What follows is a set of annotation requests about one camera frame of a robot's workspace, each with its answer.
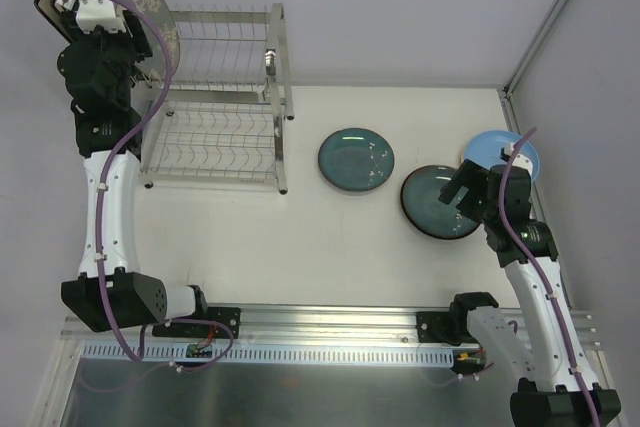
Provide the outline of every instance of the dark teal plate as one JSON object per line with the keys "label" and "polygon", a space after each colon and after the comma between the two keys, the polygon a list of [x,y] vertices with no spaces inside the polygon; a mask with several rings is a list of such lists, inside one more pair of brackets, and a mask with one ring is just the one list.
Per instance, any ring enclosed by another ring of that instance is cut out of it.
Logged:
{"label": "dark teal plate", "polygon": [[325,178],[348,192],[366,192],[391,176],[395,158],[380,135],[357,127],[339,130],[322,143],[318,165]]}
{"label": "dark teal plate", "polygon": [[464,217],[455,207],[466,189],[461,189],[451,204],[438,200],[456,169],[444,165],[427,165],[414,170],[402,184],[400,201],[407,218],[421,232],[438,239],[461,239],[473,233],[480,224]]}

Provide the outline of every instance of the rack leg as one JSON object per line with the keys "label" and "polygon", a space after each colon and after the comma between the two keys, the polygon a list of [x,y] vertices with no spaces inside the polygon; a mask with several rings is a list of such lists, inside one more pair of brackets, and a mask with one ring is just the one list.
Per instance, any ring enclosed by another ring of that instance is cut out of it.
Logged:
{"label": "rack leg", "polygon": [[267,87],[269,89],[269,99],[271,101],[271,110],[273,111],[273,137],[275,145],[275,169],[276,181],[278,183],[278,191],[284,195],[287,189],[287,178],[284,173],[284,131],[282,129],[282,105],[280,104],[280,89],[275,76],[267,77]]}
{"label": "rack leg", "polygon": [[291,68],[289,66],[289,45],[287,43],[287,23],[282,12],[282,23],[280,24],[280,66],[282,67],[282,84],[284,85],[284,115],[287,120],[294,119],[293,95],[291,93]]}

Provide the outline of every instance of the dish rack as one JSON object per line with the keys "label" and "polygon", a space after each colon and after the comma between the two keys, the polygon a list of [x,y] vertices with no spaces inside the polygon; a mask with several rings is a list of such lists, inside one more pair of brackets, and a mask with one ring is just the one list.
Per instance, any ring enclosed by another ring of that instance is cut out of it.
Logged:
{"label": "dish rack", "polygon": [[[286,194],[283,124],[294,114],[283,5],[172,13],[180,65],[145,133],[145,186],[271,184]],[[162,85],[147,86],[144,98],[153,102]]]}

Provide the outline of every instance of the table surface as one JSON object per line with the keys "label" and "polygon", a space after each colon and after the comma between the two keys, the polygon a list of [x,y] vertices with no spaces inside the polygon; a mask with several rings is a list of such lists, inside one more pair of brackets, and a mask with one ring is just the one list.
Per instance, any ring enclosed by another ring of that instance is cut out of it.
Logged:
{"label": "table surface", "polygon": [[[504,129],[489,89],[296,87],[285,124],[289,193],[140,187],[136,241],[142,272],[199,284],[209,302],[448,306],[456,293],[517,299],[482,228],[454,241],[406,219],[400,188],[414,169],[458,166],[475,134]],[[331,186],[317,165],[331,133],[364,127],[394,149],[390,179],[364,194]]]}

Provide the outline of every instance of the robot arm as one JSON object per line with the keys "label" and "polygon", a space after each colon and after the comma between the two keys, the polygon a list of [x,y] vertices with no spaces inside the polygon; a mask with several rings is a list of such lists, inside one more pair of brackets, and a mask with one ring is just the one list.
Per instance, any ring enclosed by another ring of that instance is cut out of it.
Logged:
{"label": "robot arm", "polygon": [[107,158],[140,116],[131,107],[134,63],[151,55],[140,23],[107,0],[64,4],[74,40],[60,54],[58,70],[73,97],[76,143],[87,176],[87,234],[76,280],[63,282],[63,302],[93,331],[110,329],[99,291],[95,229],[98,192],[102,208],[102,260],[107,293],[121,328],[164,319],[204,316],[206,300],[197,286],[167,288],[140,273],[135,249],[134,195],[140,171],[142,134],[115,155],[107,181],[100,182]]}
{"label": "robot arm", "polygon": [[[464,335],[473,336],[496,364],[509,371],[514,389],[511,414],[516,427],[592,425],[581,382],[593,400],[600,425],[607,425],[620,413],[620,401],[615,390],[599,386],[580,346],[564,298],[551,231],[546,224],[530,218],[529,173],[516,167],[509,174],[505,211],[516,235],[535,257],[540,272],[500,219],[498,199],[503,172],[504,166],[487,171],[465,160],[442,190],[440,200],[450,203],[461,188],[468,189],[457,207],[463,215],[484,225],[487,242],[497,253],[518,297],[531,352],[507,326],[489,294],[456,296],[456,308],[452,304],[451,309],[458,317],[454,324],[464,326]],[[489,301],[474,304],[476,299],[487,297]],[[569,339],[570,349],[565,339]]]}

